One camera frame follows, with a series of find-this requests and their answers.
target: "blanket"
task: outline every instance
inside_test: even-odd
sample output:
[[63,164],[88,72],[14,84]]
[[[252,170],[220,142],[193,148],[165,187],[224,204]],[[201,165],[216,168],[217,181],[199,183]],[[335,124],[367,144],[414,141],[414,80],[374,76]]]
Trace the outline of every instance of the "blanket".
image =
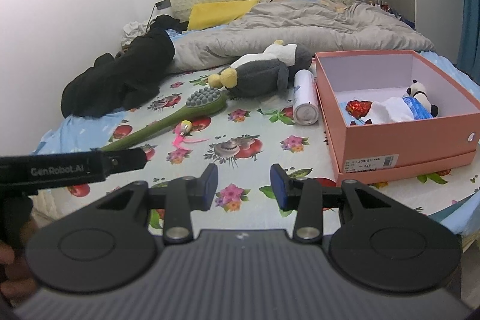
[[275,40],[303,44],[312,52],[367,49],[432,51],[430,40],[378,7],[355,2],[338,13],[320,1],[259,3],[218,30],[192,32],[175,42],[172,73],[232,63],[261,53]]

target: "stuffed animal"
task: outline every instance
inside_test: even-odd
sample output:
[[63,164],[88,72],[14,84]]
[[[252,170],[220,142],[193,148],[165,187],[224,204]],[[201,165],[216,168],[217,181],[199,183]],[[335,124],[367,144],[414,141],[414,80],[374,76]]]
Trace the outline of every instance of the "stuffed animal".
[[409,97],[415,98],[420,104],[425,108],[427,112],[431,114],[432,117],[438,116],[438,107],[432,105],[428,98],[425,86],[413,80],[413,84],[406,90],[406,93]]
[[263,53],[244,55],[219,74],[208,77],[210,87],[225,87],[235,96],[258,97],[283,92],[297,71],[311,66],[313,53],[303,45],[275,41]]

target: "yellow pillow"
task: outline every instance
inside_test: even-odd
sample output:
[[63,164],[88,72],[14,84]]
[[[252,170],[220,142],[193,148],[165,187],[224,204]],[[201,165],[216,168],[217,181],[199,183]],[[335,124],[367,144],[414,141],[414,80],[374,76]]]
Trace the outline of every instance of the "yellow pillow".
[[228,24],[247,14],[258,0],[197,3],[191,8],[188,30],[200,30]]

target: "finger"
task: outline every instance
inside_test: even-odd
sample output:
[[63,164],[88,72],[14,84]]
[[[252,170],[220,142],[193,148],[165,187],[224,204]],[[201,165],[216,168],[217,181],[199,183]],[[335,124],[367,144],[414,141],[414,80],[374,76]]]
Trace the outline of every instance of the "finger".
[[0,264],[12,264],[14,260],[14,250],[8,244],[0,241]]
[[38,231],[38,226],[35,220],[30,216],[28,221],[20,228],[20,241],[25,246],[27,241]]
[[27,261],[23,256],[15,259],[12,264],[6,265],[5,274],[11,281],[32,278],[32,273],[30,272]]
[[32,278],[21,281],[5,281],[0,285],[0,291],[8,299],[23,299],[37,291],[37,284]]

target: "pink box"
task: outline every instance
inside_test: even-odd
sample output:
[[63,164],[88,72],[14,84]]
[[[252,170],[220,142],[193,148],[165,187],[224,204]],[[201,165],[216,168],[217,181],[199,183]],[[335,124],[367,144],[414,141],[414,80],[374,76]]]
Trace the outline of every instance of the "pink box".
[[[480,137],[480,102],[415,51],[321,52],[316,68],[337,184],[347,178],[368,184],[411,178],[472,162]],[[402,97],[413,79],[425,86],[429,101],[438,106],[438,117],[346,123],[340,102],[358,95],[380,102]]]

